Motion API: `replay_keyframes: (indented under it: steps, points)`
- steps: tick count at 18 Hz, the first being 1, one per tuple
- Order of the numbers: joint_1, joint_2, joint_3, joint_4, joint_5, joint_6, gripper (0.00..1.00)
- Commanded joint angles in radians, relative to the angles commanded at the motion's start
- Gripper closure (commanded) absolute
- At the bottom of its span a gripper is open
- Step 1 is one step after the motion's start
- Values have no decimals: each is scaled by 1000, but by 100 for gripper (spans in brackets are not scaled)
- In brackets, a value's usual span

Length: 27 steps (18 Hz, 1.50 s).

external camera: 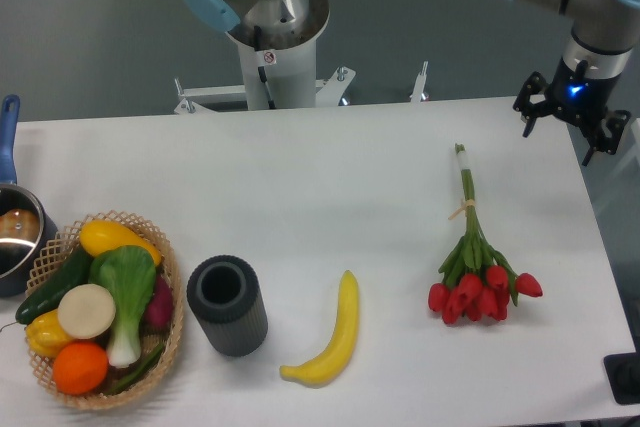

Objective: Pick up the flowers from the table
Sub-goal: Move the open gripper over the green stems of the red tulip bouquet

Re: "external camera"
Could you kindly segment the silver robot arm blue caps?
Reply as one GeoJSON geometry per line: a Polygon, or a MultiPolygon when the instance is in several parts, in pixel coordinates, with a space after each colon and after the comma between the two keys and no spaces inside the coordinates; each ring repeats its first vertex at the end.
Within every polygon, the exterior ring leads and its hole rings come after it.
{"type": "Polygon", "coordinates": [[[639,0],[525,0],[572,20],[568,43],[551,81],[533,72],[513,104],[529,136],[536,121],[553,116],[578,128],[589,148],[616,153],[631,119],[608,100],[639,43],[639,0]]]}

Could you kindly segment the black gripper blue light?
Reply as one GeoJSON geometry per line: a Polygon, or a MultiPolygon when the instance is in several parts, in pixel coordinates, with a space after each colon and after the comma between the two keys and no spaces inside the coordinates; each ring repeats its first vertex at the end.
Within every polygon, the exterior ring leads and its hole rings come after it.
{"type": "Polygon", "coordinates": [[[596,152],[617,152],[631,113],[607,111],[607,102],[628,62],[628,51],[607,51],[572,36],[550,85],[537,71],[523,83],[513,103],[527,138],[539,118],[549,115],[580,127],[589,148],[581,162],[588,166],[596,152]]]}

